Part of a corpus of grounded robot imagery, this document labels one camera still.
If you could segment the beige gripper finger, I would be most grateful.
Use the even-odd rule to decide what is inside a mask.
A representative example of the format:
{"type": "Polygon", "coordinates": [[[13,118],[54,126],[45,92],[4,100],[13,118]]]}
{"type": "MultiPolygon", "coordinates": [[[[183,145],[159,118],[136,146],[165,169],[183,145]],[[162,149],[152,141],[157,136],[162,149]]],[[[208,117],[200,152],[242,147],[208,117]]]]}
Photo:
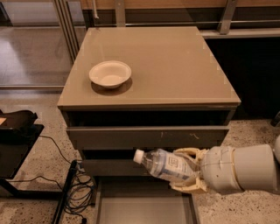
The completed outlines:
{"type": "Polygon", "coordinates": [[[180,148],[176,149],[173,153],[182,157],[193,171],[199,171],[202,158],[207,153],[207,149],[180,148]]]}
{"type": "Polygon", "coordinates": [[[181,193],[207,193],[208,186],[206,182],[201,178],[195,178],[194,180],[171,182],[170,186],[173,190],[181,193]]]}

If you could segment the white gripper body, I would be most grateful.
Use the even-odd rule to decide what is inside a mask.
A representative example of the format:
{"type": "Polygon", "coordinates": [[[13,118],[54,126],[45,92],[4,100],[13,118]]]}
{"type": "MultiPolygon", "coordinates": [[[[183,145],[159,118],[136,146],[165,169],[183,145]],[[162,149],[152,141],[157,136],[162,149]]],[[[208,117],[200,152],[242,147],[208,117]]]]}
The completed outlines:
{"type": "Polygon", "coordinates": [[[220,194],[240,193],[234,164],[235,149],[229,146],[215,146],[201,159],[201,175],[208,187],[220,194]]]}

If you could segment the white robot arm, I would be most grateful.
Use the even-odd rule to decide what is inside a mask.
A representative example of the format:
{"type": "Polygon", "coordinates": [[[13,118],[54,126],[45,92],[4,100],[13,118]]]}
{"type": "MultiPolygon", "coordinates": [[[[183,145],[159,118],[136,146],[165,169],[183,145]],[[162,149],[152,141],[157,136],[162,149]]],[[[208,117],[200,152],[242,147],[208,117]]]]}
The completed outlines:
{"type": "Polygon", "coordinates": [[[280,136],[273,146],[183,148],[175,153],[184,158],[195,156],[192,162],[197,169],[188,180],[170,183],[176,191],[190,194],[232,194],[250,190],[280,192],[280,136]]]}

